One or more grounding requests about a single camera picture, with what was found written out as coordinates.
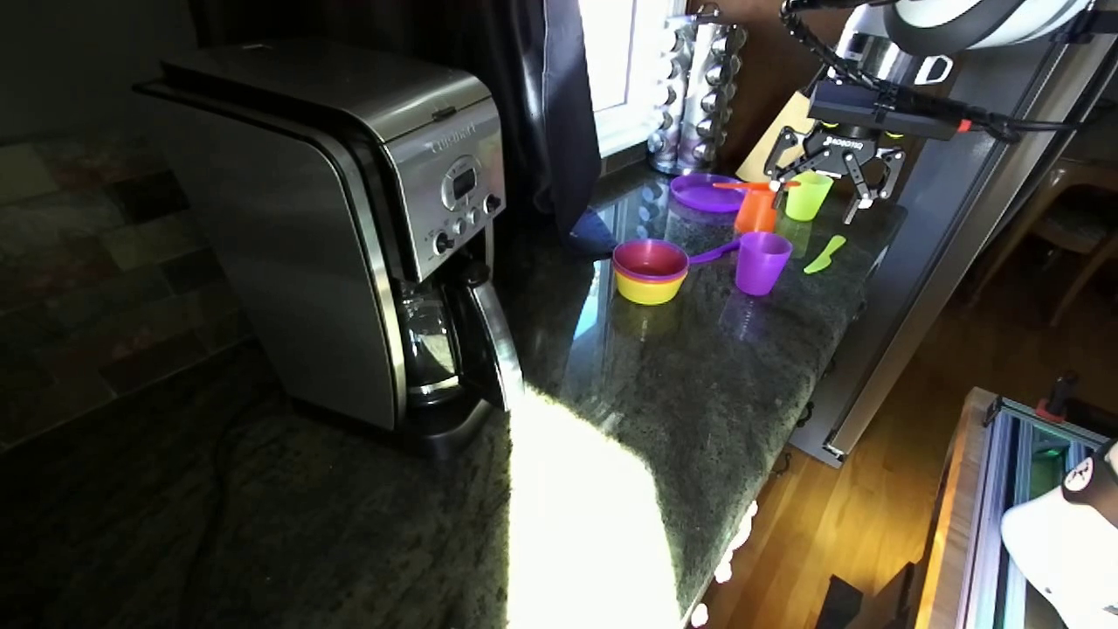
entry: coffee maker control panel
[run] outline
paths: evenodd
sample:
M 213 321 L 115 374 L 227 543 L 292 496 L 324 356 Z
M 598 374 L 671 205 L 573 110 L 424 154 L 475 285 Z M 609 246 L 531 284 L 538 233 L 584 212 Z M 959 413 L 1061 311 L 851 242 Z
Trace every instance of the coffee maker control panel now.
M 502 148 L 492 101 L 433 116 L 386 148 L 398 177 L 415 284 L 502 212 Z

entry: orange bowl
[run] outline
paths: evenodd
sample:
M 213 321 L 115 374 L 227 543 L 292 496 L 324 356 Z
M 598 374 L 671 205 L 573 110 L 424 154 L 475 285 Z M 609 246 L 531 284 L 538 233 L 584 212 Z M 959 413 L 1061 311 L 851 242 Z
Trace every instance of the orange bowl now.
M 632 305 L 666 305 L 690 275 L 690 256 L 666 242 L 625 242 L 611 263 L 615 285 Z

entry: coffee maker handle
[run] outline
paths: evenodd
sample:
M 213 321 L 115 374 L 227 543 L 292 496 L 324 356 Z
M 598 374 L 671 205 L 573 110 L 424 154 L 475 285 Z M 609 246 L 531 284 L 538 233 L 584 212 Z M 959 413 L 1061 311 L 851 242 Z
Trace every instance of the coffee maker handle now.
M 524 374 L 519 374 L 519 356 L 486 264 L 468 271 L 465 289 L 468 289 L 468 305 L 479 311 L 479 321 L 492 348 L 492 374 L 495 374 L 502 407 L 515 413 L 519 403 Z

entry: curtain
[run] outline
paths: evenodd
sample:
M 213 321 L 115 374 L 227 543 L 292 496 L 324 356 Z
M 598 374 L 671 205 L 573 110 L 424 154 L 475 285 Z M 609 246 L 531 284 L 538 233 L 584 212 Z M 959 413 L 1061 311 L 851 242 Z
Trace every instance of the curtain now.
M 324 36 L 486 80 L 502 119 L 510 212 L 561 233 L 601 154 L 577 0 L 192 0 L 200 44 Z

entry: dark countertop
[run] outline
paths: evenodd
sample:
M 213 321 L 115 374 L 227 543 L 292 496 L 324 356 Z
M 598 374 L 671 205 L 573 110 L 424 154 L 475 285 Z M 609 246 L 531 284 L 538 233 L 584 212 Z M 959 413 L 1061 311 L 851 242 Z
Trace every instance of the dark countertop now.
M 598 216 L 691 253 L 730 233 L 658 194 L 632 177 Z M 735 292 L 722 263 L 666 306 L 618 300 L 604 259 L 542 230 L 506 237 L 526 395 L 450 465 L 292 405 L 240 345 L 0 460 L 2 573 L 20 573 L 0 617 L 677 624 L 857 313 L 879 228 L 857 230 L 769 300 Z

